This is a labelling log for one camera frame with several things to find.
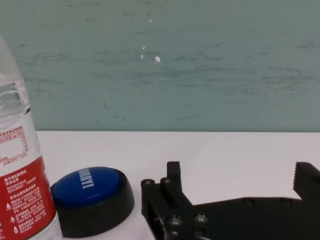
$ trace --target black button base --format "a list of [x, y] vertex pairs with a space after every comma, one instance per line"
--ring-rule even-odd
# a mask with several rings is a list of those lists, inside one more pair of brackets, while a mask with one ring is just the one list
[[84, 207], [65, 207], [56, 203], [62, 235], [65, 238], [85, 238], [104, 233], [130, 215], [135, 205], [132, 188], [125, 174], [116, 171], [119, 174], [119, 189], [106, 200]]

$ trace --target tabletop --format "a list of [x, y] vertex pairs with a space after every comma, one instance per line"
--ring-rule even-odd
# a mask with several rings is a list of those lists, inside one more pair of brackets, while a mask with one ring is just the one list
[[124, 172], [135, 207], [114, 229], [87, 240], [153, 240], [141, 215], [143, 179], [159, 182], [180, 161], [193, 204], [241, 197], [291, 197], [295, 162], [320, 169], [320, 133], [38, 131], [50, 184], [86, 167]]

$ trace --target blue button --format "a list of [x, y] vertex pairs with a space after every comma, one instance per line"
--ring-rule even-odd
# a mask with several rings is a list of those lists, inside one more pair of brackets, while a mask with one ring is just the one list
[[54, 200], [65, 207], [86, 207], [106, 200], [120, 187], [113, 168], [90, 167], [61, 178], [53, 187]]

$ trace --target green wall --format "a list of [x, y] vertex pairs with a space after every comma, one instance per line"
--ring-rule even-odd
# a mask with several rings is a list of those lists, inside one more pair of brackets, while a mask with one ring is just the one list
[[320, 131], [319, 9], [0, 0], [0, 33], [38, 130]]

